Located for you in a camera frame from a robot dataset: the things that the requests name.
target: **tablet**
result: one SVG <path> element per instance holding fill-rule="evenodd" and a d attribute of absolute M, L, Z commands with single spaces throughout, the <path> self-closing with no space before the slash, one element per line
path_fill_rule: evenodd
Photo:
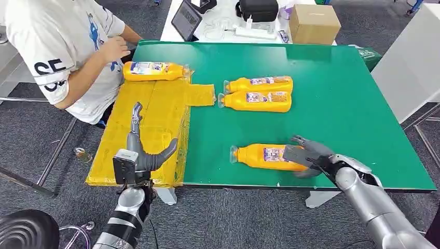
<path fill-rule="evenodd" d="M 171 24 L 176 28 L 183 40 L 189 42 L 193 39 L 194 31 L 196 31 L 201 21 L 202 16 L 191 6 L 191 3 L 183 0 L 173 20 L 171 20 Z"/>

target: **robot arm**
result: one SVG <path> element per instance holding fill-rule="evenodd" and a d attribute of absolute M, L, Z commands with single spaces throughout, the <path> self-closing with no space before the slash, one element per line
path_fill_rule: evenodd
<path fill-rule="evenodd" d="M 149 220 L 150 205 L 156 197 L 151 171 L 159 169 L 177 149 L 177 139 L 172 139 L 168 148 L 157 155 L 144 151 L 139 127 L 141 109 L 142 105 L 137 102 L 127 136 L 127 149 L 120 149 L 113 157 L 116 183 L 124 185 L 125 190 L 93 249 L 133 249 L 137 246 Z"/>
<path fill-rule="evenodd" d="M 334 154 L 318 142 L 299 136 L 293 140 L 304 149 L 287 145 L 284 159 L 302 163 L 309 168 L 305 172 L 296 173 L 299 177 L 314 177 L 322 172 L 343 191 L 366 225 L 377 248 L 436 248 L 406 219 L 369 167 L 354 158 Z"/>

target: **person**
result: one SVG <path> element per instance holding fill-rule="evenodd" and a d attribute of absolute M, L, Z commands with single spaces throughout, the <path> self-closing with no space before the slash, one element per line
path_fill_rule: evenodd
<path fill-rule="evenodd" d="M 8 0 L 6 33 L 49 103 L 105 127 L 127 42 L 142 38 L 94 0 Z"/>

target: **yellow tape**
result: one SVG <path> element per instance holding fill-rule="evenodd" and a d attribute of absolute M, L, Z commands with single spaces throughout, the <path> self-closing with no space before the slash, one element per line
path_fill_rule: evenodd
<path fill-rule="evenodd" d="M 86 183 L 116 186 L 112 158 L 127 146 L 134 104 L 143 105 L 140 122 L 144 150 L 156 154 L 178 137 L 177 151 L 162 167 L 152 172 L 157 187 L 179 186 L 183 182 L 189 138 L 189 105 L 214 105 L 213 85 L 190 85 L 184 79 L 173 81 L 126 81 L 119 91 L 107 128 L 101 138 Z"/>

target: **gray carpet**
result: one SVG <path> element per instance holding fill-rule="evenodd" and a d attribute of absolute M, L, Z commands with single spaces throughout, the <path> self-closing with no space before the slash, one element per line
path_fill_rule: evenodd
<path fill-rule="evenodd" d="M 163 0 L 158 7 L 150 0 L 98 2 L 146 39 L 160 38 L 170 6 L 170 0 Z M 337 42 L 372 46 L 380 53 L 388 49 L 410 19 L 405 16 L 408 6 L 403 1 L 332 3 L 343 27 Z M 11 96 L 41 97 L 41 93 L 35 85 L 21 83 Z M 53 141 L 61 138 L 71 117 L 48 104 L 30 103 L 3 103 L 0 117 L 0 165 L 36 182 L 56 147 Z M 426 122 L 422 127 L 440 151 L 440 123 Z M 101 135 L 102 130 L 77 123 L 45 185 L 57 191 L 54 199 L 0 178 L 0 215 L 34 208 L 51 214 L 60 225 L 93 220 L 97 227 L 91 235 L 96 240 L 116 204 L 117 189 L 84 184 L 90 165 L 77 160 L 73 148 L 79 146 L 94 153 Z M 407 131 L 407 136 L 440 186 L 440 170 L 420 138 L 413 129 Z M 178 188 L 176 194 L 177 205 L 168 206 L 156 200 L 152 207 L 160 248 L 343 248 L 368 239 L 343 195 L 311 210 L 304 204 L 306 191 Z M 438 207 L 438 193 L 391 196 L 416 228 L 426 231 Z M 62 243 L 71 235 L 62 233 Z M 81 241 L 76 248 L 84 248 Z M 149 226 L 144 229 L 139 248 L 154 248 Z M 349 248 L 375 247 L 365 242 Z"/>

